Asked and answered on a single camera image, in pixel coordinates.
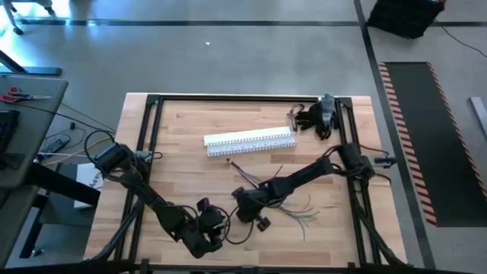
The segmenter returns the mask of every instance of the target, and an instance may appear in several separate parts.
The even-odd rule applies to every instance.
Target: black floor mat
[[[487,226],[487,191],[427,62],[379,64],[426,221]]]

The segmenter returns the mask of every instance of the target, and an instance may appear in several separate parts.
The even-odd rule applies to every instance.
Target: desk
[[[21,102],[21,104],[56,112],[68,83],[47,78],[0,77],[0,94],[6,93],[11,86],[20,87],[28,94],[52,96],[52,99],[27,101]],[[46,189],[53,188],[58,190],[56,192],[63,193],[63,190],[71,185],[74,185],[76,189],[77,186],[84,185],[80,183],[64,185],[66,181],[74,181],[67,180],[52,170],[32,163],[53,121],[53,113],[5,103],[0,103],[0,109],[18,110],[21,113],[18,126],[6,152],[25,156],[17,170],[8,168],[0,170],[0,268],[2,268],[10,256],[30,208],[32,206],[42,207],[42,204],[46,202],[45,196],[37,195],[40,186]],[[97,195],[97,192],[92,194],[95,198],[94,203],[96,203]]]
[[[147,94],[127,94],[116,140],[135,148]],[[352,98],[361,144],[380,148],[374,111],[369,97]],[[286,113],[293,103],[211,102],[165,100],[155,151],[164,157],[152,166],[150,184],[166,200],[194,206],[202,197],[231,211],[236,203],[230,193],[239,186],[249,187],[226,162],[226,157],[207,157],[202,144],[206,134],[262,129],[286,124]],[[279,175],[312,163],[331,145],[340,143],[334,132],[319,141],[313,130],[297,134],[295,148],[232,155],[231,159],[246,172],[270,178],[284,165]],[[378,231],[396,255],[406,256],[394,208],[390,185],[374,178],[369,186],[374,220]],[[107,181],[100,194],[85,257],[96,255],[118,228],[126,190]],[[345,178],[326,176],[297,189],[286,200],[292,209],[304,206],[311,195],[311,206],[319,209],[316,221],[310,221],[303,241],[299,224],[273,209],[264,209],[272,225],[264,232],[255,230],[251,238],[238,246],[224,243],[215,253],[193,258],[182,243],[174,243],[160,228],[155,214],[146,209],[138,245],[137,261],[149,258],[151,264],[219,266],[336,266],[358,262],[348,189]],[[232,239],[243,239],[248,225],[232,218]],[[127,234],[124,258],[132,232]]]

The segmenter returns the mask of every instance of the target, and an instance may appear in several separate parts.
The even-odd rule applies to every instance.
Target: orange and black hazard stripe
[[[425,181],[423,180],[418,159],[415,156],[414,147],[411,142],[411,137],[409,137],[406,121],[404,120],[404,116],[401,111],[401,106],[397,100],[396,91],[394,90],[389,72],[387,71],[387,67],[384,63],[379,63],[379,70],[380,76],[382,77],[382,82],[384,83],[384,88],[386,90],[387,100],[389,101],[390,109],[393,112],[394,121],[399,132],[401,146],[406,153],[407,164],[412,175],[412,180],[414,182],[416,191],[419,195],[419,201],[421,203],[423,212],[425,213],[426,221],[432,225],[436,225],[436,214],[434,213],[433,206],[431,205],[428,189],[426,188]]]
[[[479,170],[477,169],[477,166],[473,162],[472,155],[470,154],[469,149],[466,147],[465,142],[463,141],[462,134],[460,133],[460,130],[458,129],[457,121],[455,121],[455,117],[451,112],[450,104],[447,101],[447,97],[444,95],[443,89],[440,86],[440,82],[438,81],[438,77],[437,77],[436,73],[434,73],[433,66],[431,65],[430,62],[427,62],[427,64],[429,66],[429,69],[431,70],[431,75],[433,76],[433,79],[436,82],[436,88],[438,89],[438,92],[440,92],[441,99],[443,100],[443,103],[444,103],[445,107],[447,108],[448,113],[450,114],[450,119],[451,119],[451,122],[453,123],[453,125],[455,127],[455,130],[457,131],[458,139],[462,143],[463,149],[465,150],[465,154],[469,159],[470,165],[472,166],[473,173],[475,174],[476,179],[477,179],[477,183],[480,186],[480,189],[482,191],[483,196],[487,199],[487,190],[485,189],[485,185],[483,184],[482,180],[480,179]]]

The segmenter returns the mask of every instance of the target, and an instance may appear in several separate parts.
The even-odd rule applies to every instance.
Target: black clamp
[[[336,123],[335,98],[329,94],[321,97],[308,111],[303,108],[294,116],[296,124],[301,130],[315,127],[314,131],[323,139],[328,139],[333,129],[338,129]]]

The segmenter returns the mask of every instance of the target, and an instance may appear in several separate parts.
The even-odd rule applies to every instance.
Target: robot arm
[[[103,176],[121,183],[155,212],[161,227],[175,240],[181,240],[195,258],[221,248],[224,216],[207,198],[197,203],[198,212],[188,205],[174,205],[163,199],[148,181],[147,155],[136,154],[126,145],[114,142],[95,157],[93,163]],[[116,177],[112,173],[121,171]]]
[[[329,155],[334,151],[340,154],[345,170],[340,170],[337,165],[331,163]],[[360,174],[368,179],[374,176],[375,172],[368,158],[360,155],[356,145],[346,144],[332,147],[314,163],[287,177],[273,177],[260,183],[256,190],[245,190],[243,187],[236,189],[232,196],[238,204],[237,217],[244,223],[257,220],[258,229],[264,231],[270,226],[270,221],[260,215],[263,208],[284,202],[284,199],[299,186],[329,174],[343,176]]]
[[[337,164],[332,164],[329,156],[337,151],[342,159],[343,170]],[[393,158],[375,158],[372,163],[385,164],[385,168],[395,163]],[[244,223],[257,220],[257,227],[264,231],[270,226],[270,220],[263,218],[260,212],[265,207],[279,206],[287,196],[291,195],[296,188],[302,186],[320,176],[338,174],[344,177],[360,177],[370,179],[375,175],[372,163],[367,156],[360,155],[358,146],[355,144],[339,145],[325,152],[314,163],[294,172],[287,177],[273,177],[258,185],[255,190],[245,190],[243,187],[236,189],[232,196],[237,200],[237,217]],[[364,213],[356,195],[352,196],[352,210],[364,223],[373,239],[378,242],[378,247],[390,265],[404,265],[387,246],[384,239],[379,235],[372,225],[371,220]]]

